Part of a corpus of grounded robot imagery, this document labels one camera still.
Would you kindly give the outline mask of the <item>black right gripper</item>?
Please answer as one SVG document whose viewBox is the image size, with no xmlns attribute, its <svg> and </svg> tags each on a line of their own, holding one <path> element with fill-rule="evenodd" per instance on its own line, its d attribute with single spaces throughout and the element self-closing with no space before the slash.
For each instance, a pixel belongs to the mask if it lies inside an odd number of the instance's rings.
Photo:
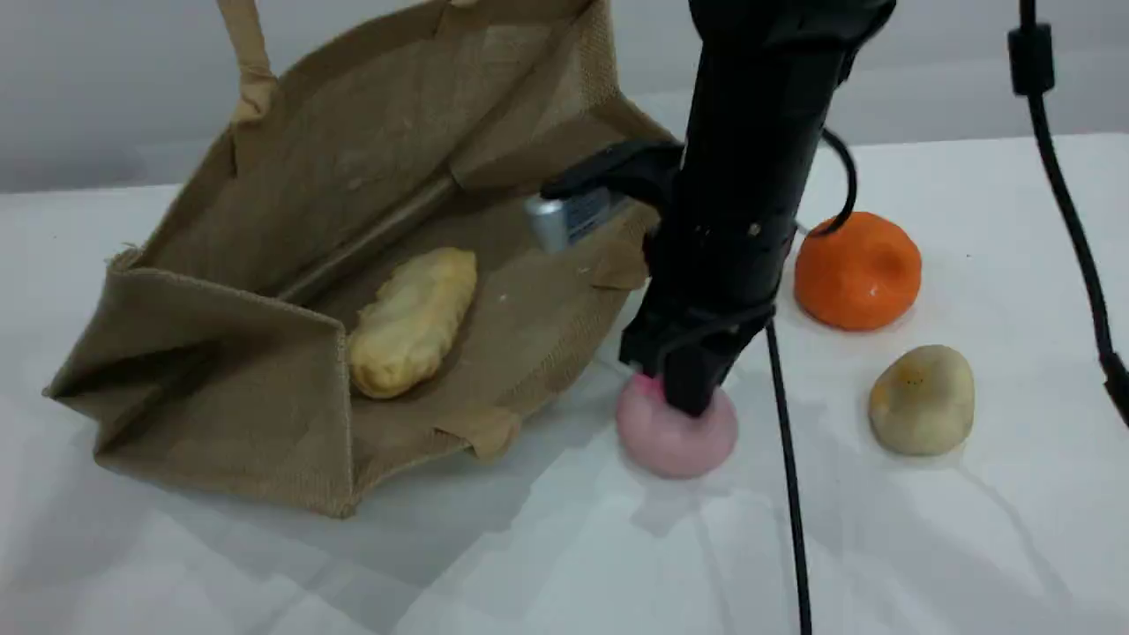
<svg viewBox="0 0 1129 635">
<path fill-rule="evenodd" d="M 730 366 L 765 329 L 796 223 L 777 218 L 754 234 L 723 235 L 662 221 L 644 234 L 649 282 L 618 339 L 618 360 L 662 375 L 666 403 L 701 417 Z"/>
</svg>

